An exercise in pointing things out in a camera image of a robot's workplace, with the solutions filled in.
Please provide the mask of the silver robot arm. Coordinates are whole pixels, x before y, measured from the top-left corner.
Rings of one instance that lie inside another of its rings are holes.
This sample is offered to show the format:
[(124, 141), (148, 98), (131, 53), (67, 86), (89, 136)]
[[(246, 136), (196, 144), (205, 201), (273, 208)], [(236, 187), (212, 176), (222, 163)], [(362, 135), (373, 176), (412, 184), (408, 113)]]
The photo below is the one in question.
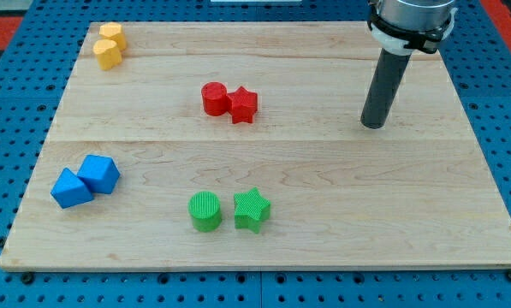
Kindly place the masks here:
[(367, 25), (388, 53), (437, 52), (455, 25), (455, 0), (371, 0)]

